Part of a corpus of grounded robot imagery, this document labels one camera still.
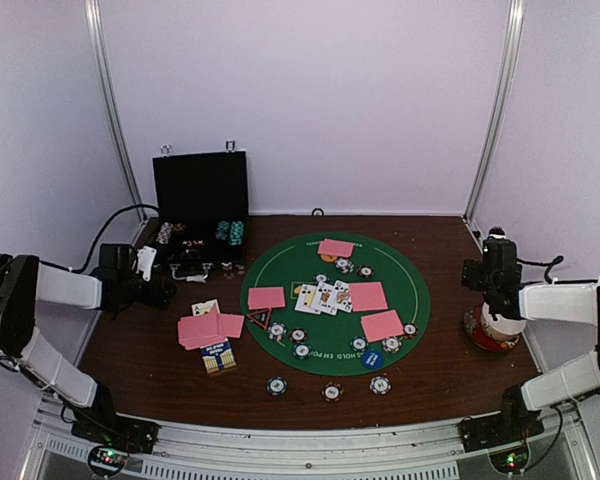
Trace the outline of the pink backed card deck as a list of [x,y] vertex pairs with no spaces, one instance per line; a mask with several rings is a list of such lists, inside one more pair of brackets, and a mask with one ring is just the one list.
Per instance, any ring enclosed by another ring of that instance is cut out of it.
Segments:
[[186,350],[203,348],[225,338],[217,314],[181,317],[177,326],[179,344]]

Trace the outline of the single pink card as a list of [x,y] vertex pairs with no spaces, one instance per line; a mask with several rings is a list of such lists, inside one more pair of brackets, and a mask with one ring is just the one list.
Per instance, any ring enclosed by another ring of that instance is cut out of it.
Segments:
[[245,317],[237,314],[221,314],[219,317],[224,336],[238,339],[242,336]]

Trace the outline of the pink cards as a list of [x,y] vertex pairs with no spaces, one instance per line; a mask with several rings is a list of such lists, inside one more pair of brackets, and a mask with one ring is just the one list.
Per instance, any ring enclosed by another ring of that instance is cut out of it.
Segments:
[[281,286],[250,288],[247,306],[250,310],[284,308],[286,306],[284,288]]
[[368,342],[377,342],[404,333],[403,323],[395,310],[361,317],[361,327]]
[[352,242],[324,239],[318,247],[319,255],[349,258],[352,256],[355,244]]

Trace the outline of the blue small blind button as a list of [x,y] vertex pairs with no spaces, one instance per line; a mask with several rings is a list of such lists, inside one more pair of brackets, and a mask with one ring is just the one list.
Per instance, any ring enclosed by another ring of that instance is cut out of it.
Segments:
[[361,357],[361,364],[369,370],[378,370],[384,366],[384,355],[374,349],[367,350]]

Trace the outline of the blue pink chip stack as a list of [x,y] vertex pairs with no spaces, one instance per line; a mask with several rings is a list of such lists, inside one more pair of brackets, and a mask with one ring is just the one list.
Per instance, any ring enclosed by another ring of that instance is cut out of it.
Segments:
[[369,383],[369,389],[375,395],[386,395],[392,388],[391,381],[385,375],[378,375],[373,377]]

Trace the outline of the red black 100 chip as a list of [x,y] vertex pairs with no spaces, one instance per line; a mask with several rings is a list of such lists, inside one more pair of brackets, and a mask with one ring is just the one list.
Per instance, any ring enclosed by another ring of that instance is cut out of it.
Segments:
[[308,333],[303,328],[294,328],[289,332],[289,339],[294,344],[306,343],[308,341]]

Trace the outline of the blue green chip stack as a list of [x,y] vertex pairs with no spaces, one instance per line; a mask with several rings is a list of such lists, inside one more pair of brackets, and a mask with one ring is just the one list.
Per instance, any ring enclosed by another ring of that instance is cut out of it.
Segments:
[[288,382],[282,377],[269,378],[266,384],[266,391],[274,397],[281,396],[287,392]]

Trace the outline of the red black chip stack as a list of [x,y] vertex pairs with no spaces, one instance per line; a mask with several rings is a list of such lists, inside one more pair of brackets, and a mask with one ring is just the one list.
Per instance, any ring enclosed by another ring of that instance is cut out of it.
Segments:
[[327,402],[337,402],[343,396],[343,387],[336,382],[328,382],[321,390],[322,398]]

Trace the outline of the orange round button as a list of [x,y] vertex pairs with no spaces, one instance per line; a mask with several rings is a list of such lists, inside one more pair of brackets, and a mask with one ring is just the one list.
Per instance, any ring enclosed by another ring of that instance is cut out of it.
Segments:
[[320,259],[326,263],[334,263],[338,260],[338,256],[335,255],[320,255]]

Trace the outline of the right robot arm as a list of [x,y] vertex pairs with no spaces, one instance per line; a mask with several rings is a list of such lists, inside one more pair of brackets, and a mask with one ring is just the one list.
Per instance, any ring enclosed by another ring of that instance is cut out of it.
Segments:
[[469,337],[485,350],[513,348],[529,321],[597,329],[597,344],[589,353],[505,391],[492,423],[499,440],[515,440],[546,407],[600,391],[600,278],[523,285],[517,264],[502,267],[467,259],[461,285],[483,295],[483,303],[467,311],[463,323]]

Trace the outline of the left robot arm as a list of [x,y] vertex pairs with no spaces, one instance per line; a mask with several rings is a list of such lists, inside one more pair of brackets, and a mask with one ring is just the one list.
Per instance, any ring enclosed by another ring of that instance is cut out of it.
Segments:
[[0,254],[0,354],[9,369],[56,394],[103,444],[117,442],[124,424],[110,389],[82,372],[43,334],[42,312],[106,312],[136,303],[165,309],[175,284],[153,273],[156,251],[128,244],[101,246],[90,273],[52,266],[31,254]]

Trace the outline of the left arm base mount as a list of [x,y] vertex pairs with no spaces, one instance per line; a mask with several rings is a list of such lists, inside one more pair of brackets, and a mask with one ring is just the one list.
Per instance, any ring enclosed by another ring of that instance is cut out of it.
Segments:
[[73,436],[127,453],[151,454],[159,425],[148,420],[115,414],[112,420],[97,419],[88,410],[73,409]]

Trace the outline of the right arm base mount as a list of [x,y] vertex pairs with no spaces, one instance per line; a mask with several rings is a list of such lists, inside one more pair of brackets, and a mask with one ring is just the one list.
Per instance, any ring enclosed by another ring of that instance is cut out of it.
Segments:
[[503,413],[478,418],[467,417],[457,427],[466,452],[520,442],[544,432],[544,425],[537,414],[522,418],[509,418]]

